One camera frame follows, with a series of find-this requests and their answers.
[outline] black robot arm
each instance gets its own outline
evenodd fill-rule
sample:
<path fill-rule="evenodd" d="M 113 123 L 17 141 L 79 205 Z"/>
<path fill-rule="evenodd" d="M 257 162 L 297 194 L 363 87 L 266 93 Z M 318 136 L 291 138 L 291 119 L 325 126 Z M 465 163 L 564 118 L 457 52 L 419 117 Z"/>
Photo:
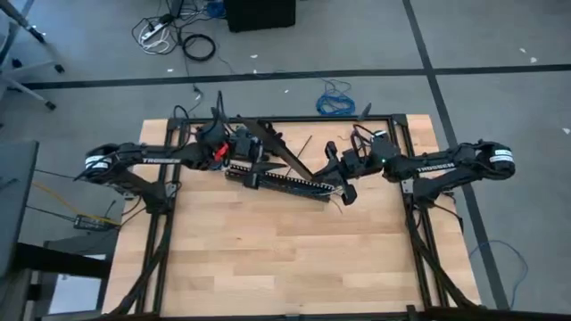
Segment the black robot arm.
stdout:
<path fill-rule="evenodd" d="M 355 130 L 351 136 L 353 148 L 336 158 L 335 143 L 329 142 L 326 156 L 329 163 L 315 174 L 315 180 L 343 188 L 343 203 L 349 205 L 357 197 L 347 179 L 383 171 L 389 182 L 413 179 L 412 193 L 416 203 L 432 206 L 442 192 L 483 178 L 502 180 L 514 175 L 516 167 L 511 150 L 495 142 L 460 144 L 442 152 L 424 153 L 415 157 L 401 155 L 385 131 L 363 137 Z M 359 138 L 360 146 L 355 144 Z M 439 177 L 418 177 L 418 174 L 448 169 Z"/>
<path fill-rule="evenodd" d="M 181 148 L 145 144 L 105 144 L 90 151 L 86 157 L 86 170 L 81 176 L 88 182 L 108 185 L 126 196 L 141 196 L 146 210 L 164 212 L 169 208 L 169 192 L 161 182 L 148 182 L 128 170 L 137 164 L 182 164 L 189 169 L 207 170 L 220 163 L 227 144 L 217 151 L 208 145 L 190 143 Z"/>

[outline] metal stand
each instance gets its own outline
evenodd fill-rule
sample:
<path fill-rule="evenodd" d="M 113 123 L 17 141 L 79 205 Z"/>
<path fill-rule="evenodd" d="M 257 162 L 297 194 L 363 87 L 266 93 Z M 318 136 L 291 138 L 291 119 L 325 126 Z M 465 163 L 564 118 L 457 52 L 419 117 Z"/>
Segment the metal stand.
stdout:
<path fill-rule="evenodd" d="M 23 15 L 18 11 L 18 9 L 14 8 L 14 6 L 8 0 L 0 0 L 0 10 L 2 10 L 6 15 L 12 19 L 14 19 L 18 24 L 26 29 L 37 41 L 40 43 L 45 43 L 44 36 L 39 33 L 34 27 L 32 27 L 29 22 L 24 18 Z"/>
<path fill-rule="evenodd" d="M 40 44 L 45 45 L 46 41 L 44 40 L 44 36 L 38 32 L 34 27 L 32 27 L 26 18 L 18 12 L 16 8 L 12 4 L 8 2 L 8 0 L 0 0 L 0 10 L 2 10 L 6 15 L 16 21 L 22 28 L 26 29 Z M 40 70 L 45 66 L 53 66 L 55 71 L 58 73 L 63 73 L 65 69 L 63 66 L 53 60 L 48 62 L 41 62 L 38 64 L 32 64 L 23 66 L 19 60 L 12 59 L 12 67 L 13 69 L 5 70 L 6 61 L 8 58 L 8 52 L 12 47 L 13 41 L 16 37 L 16 30 L 17 27 L 13 23 L 9 23 L 8 34 L 6 35 L 6 40 L 4 41 L 2 48 L 0 50 L 0 82 L 4 82 L 5 86 L 8 86 L 11 89 L 15 89 L 21 93 L 25 93 L 27 95 L 32 96 L 34 99 L 39 100 L 42 104 L 50 111 L 53 111 L 56 108 L 56 105 L 49 100 L 45 99 L 43 96 L 35 93 L 34 91 L 28 89 L 23 84 L 18 82 L 18 78 L 21 76 L 25 76 L 36 70 Z"/>

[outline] wood grain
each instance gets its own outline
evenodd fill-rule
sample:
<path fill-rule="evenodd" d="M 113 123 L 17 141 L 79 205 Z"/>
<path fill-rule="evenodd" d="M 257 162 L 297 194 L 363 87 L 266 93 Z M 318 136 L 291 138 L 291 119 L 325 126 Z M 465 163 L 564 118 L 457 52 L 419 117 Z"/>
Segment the wood grain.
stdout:
<path fill-rule="evenodd" d="M 409 115 L 409 123 L 415 153 L 438 151 L 428 116 Z M 384 122 L 363 125 L 386 129 Z M 326 164 L 327 141 L 339 151 L 350 148 L 350 122 L 275 127 L 296 154 L 312 136 L 300 158 L 313 171 Z M 166 120 L 147 120 L 141 142 L 162 144 L 165 128 Z M 155 180 L 158 168 L 136 166 L 135 172 Z M 293 171 L 290 176 L 298 177 Z M 334 196 L 338 209 L 332 202 L 246 189 L 220 172 L 182 169 L 180 180 L 163 316 L 391 312 L 407 304 L 422 309 L 397 184 L 380 175 L 355 180 L 357 201 L 344 207 Z M 437 203 L 455 210 L 445 196 Z M 430 216 L 443 268 L 478 302 L 458 221 L 438 209 Z M 103 311 L 113 309 L 137 278 L 149 220 L 139 215 L 121 229 Z"/>

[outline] red component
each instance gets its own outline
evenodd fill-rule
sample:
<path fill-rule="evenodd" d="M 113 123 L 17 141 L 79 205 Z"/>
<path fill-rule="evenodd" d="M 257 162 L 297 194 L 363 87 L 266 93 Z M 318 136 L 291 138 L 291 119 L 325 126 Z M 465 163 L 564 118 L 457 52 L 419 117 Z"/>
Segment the red component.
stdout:
<path fill-rule="evenodd" d="M 228 148 L 229 148 L 228 144 L 224 143 L 222 145 L 222 147 L 220 147 L 220 149 L 217 150 L 216 153 L 214 154 L 214 160 L 215 161 L 222 161 L 222 158 L 228 152 Z"/>

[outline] black floor stripe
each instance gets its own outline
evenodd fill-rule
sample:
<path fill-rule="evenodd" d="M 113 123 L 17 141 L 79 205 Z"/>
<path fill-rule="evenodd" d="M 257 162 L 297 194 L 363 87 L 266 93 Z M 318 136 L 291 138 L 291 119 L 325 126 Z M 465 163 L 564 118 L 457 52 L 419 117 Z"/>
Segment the black floor stripe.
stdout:
<path fill-rule="evenodd" d="M 256 80 L 282 80 L 303 78 L 340 78 L 340 77 L 387 77 L 387 76 L 424 76 L 422 69 L 394 69 L 394 70 L 325 70 L 300 72 L 274 72 L 243 75 L 223 76 L 196 76 L 196 77 L 170 77 L 170 78 L 140 78 L 116 80 L 88 80 L 63 81 L 47 83 L 24 84 L 32 90 L 63 89 L 63 88 L 89 88 L 106 86 L 153 86 L 176 84 L 204 84 L 230 81 L 256 81 Z"/>
<path fill-rule="evenodd" d="M 522 72 L 570 71 L 571 64 L 530 65 L 530 66 L 500 66 L 472 68 L 436 68 L 436 75 L 484 75 Z"/>
<path fill-rule="evenodd" d="M 444 134 L 446 135 L 449 146 L 456 146 L 458 145 L 458 141 L 456 139 L 456 135 L 454 134 L 454 129 L 452 128 L 450 115 L 446 109 L 443 94 L 440 90 L 440 87 L 438 86 L 438 81 L 436 80 L 436 73 L 432 67 L 430 58 L 428 57 L 428 51 L 426 49 L 425 41 L 422 38 L 422 33 L 420 32 L 417 17 L 414 13 L 414 10 L 412 9 L 410 0 L 402 0 L 402 3 L 407 13 L 407 17 L 409 18 L 412 35 L 414 36 L 418 48 L 418 53 L 420 54 L 420 60 L 422 61 L 422 65 L 426 70 L 426 77 L 428 78 L 428 84 L 430 85 L 430 89 L 432 91 L 434 103 L 436 104 L 438 115 L 440 116 L 440 121 L 444 127 Z M 472 226 L 474 227 L 474 234 L 476 235 L 477 242 L 478 244 L 486 243 L 488 241 L 488 235 L 485 232 L 484 222 L 476 202 L 474 189 L 472 188 L 472 185 L 464 185 L 462 186 L 462 191 L 464 192 L 466 198 L 466 205 L 468 206 L 468 213 L 472 220 Z M 496 307 L 498 309 L 509 309 L 508 298 L 504 292 L 500 273 L 498 271 L 498 267 L 493 257 L 491 248 L 489 246 L 484 246 L 481 248 L 480 252 L 482 255 L 482 260 L 484 261 L 486 274 L 488 275 L 488 281 L 490 282 L 492 296 L 496 302 Z"/>
<path fill-rule="evenodd" d="M 166 77 L 166 78 L 131 78 L 106 80 L 76 80 L 61 82 L 37 82 L 24 84 L 29 89 L 70 89 L 70 88 L 97 88 L 114 86 L 158 86 L 176 84 L 205 84 L 222 83 L 230 81 L 256 81 L 256 80 L 288 80 L 304 78 L 341 78 L 341 77 L 399 77 L 399 76 L 440 76 L 440 75 L 485 75 L 510 74 L 524 72 L 571 71 L 571 64 L 537 65 L 537 66 L 500 66 L 500 67 L 467 67 L 467 68 L 435 68 L 432 72 L 422 69 L 387 69 L 387 70 L 321 70 L 301 72 L 278 72 L 264 74 L 219 75 L 196 77 Z M 433 80 L 429 85 L 436 92 Z"/>

